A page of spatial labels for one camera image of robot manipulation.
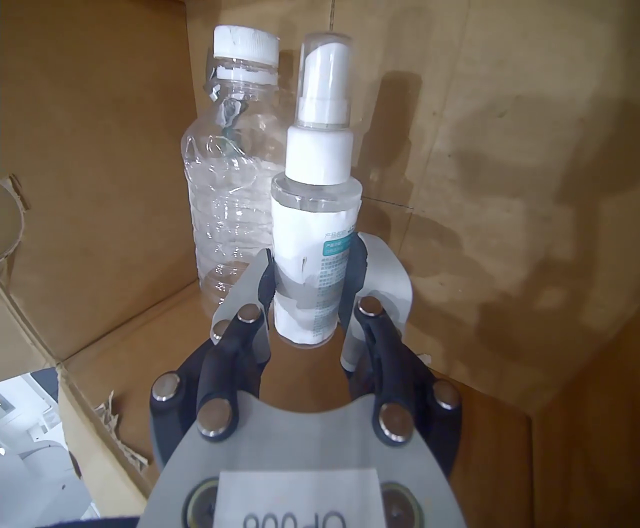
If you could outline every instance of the bottle neck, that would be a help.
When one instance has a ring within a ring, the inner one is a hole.
[[[209,96],[237,100],[272,98],[278,88],[278,69],[239,59],[214,58],[207,65],[205,89]]]

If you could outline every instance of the clear plastic cap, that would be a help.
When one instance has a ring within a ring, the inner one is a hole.
[[[349,127],[351,39],[338,33],[311,33],[300,50],[296,125]]]

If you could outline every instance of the plastic water bottle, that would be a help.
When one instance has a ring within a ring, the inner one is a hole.
[[[360,210],[362,186],[350,176],[350,56],[345,35],[305,38],[285,171],[271,184],[275,326],[301,348],[320,346],[335,331]]]
[[[286,128],[275,108],[278,38],[214,30],[205,89],[213,105],[182,138],[205,309],[212,314],[262,248],[272,245],[271,179],[284,169]]]

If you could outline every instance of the cardboard wall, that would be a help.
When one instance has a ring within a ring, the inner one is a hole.
[[[354,38],[359,227],[410,272],[407,341],[436,370],[532,412],[637,306],[637,2],[192,0],[187,13],[199,109],[216,24],[278,34],[288,88],[307,31]]]
[[[185,6],[0,6],[2,173],[29,204],[4,293],[57,360],[196,278]]]
[[[533,420],[537,528],[640,525],[640,312]]]

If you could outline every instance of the cardboard scrap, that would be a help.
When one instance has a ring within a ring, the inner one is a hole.
[[[116,434],[116,427],[118,426],[118,417],[119,415],[114,415],[111,411],[111,403],[113,401],[113,391],[109,394],[109,398],[107,401],[101,403],[93,409],[95,413],[98,415],[98,418],[103,423],[103,425],[109,431],[111,437],[115,440],[116,444],[118,444],[119,448],[127,457],[127,460],[131,462],[138,471],[142,471],[145,467],[149,465],[149,460],[143,457],[141,454],[136,453],[133,449],[123,444],[118,435]]]

